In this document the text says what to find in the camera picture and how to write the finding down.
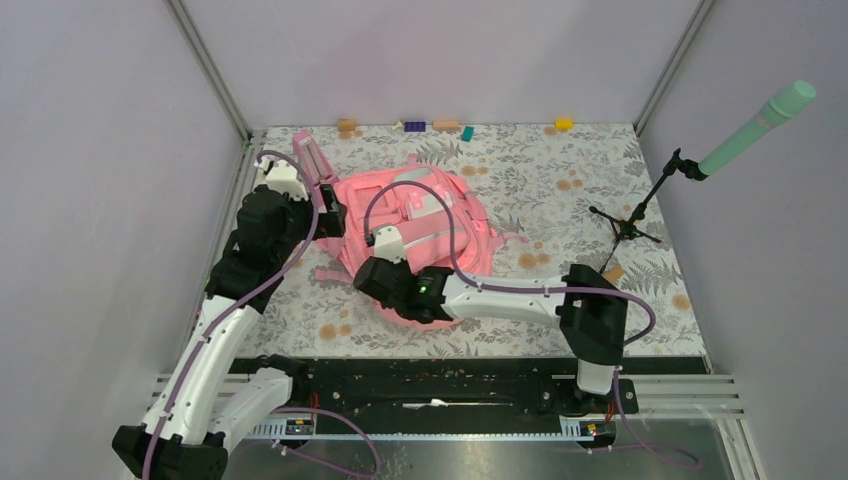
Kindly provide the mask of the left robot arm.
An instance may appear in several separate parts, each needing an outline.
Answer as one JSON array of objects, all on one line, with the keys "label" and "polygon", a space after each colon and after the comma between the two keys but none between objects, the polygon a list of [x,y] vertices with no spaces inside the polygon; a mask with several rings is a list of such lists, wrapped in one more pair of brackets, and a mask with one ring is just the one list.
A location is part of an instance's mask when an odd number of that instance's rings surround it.
[{"label": "left robot arm", "polygon": [[113,451],[136,478],[220,479],[235,447],[272,410],[307,404],[305,365],[275,354],[222,408],[215,406],[239,346],[285,272],[310,241],[342,237],[345,214],[328,184],[304,199],[266,185],[243,198],[172,377],[141,423],[123,425],[113,437]]}]

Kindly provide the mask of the pink student backpack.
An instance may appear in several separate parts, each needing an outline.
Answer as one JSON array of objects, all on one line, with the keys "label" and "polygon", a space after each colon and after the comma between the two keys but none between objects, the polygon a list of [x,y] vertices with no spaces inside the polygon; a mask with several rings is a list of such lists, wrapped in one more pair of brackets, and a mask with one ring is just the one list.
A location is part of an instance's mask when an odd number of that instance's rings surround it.
[{"label": "pink student backpack", "polygon": [[449,222],[438,198],[453,214],[458,264],[468,274],[491,274],[498,248],[509,239],[527,240],[517,233],[498,234],[489,223],[484,205],[463,178],[422,164],[414,154],[405,167],[351,175],[336,183],[334,191],[347,208],[346,234],[320,239],[316,244],[346,272],[318,270],[318,280],[352,282],[371,254],[365,242],[365,221],[370,227],[391,224],[398,228],[414,273],[428,266],[450,267]]}]

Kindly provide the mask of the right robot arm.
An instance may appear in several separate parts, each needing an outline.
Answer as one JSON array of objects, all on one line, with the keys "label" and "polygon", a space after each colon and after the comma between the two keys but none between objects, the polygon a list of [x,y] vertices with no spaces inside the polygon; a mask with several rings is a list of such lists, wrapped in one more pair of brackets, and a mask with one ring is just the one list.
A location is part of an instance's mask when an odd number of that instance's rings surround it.
[{"label": "right robot arm", "polygon": [[586,265],[573,264],[562,277],[506,279],[437,266],[413,272],[405,261],[370,257],[353,285],[420,325],[487,317],[556,329],[578,360],[577,405],[597,412],[613,398],[629,301]]}]

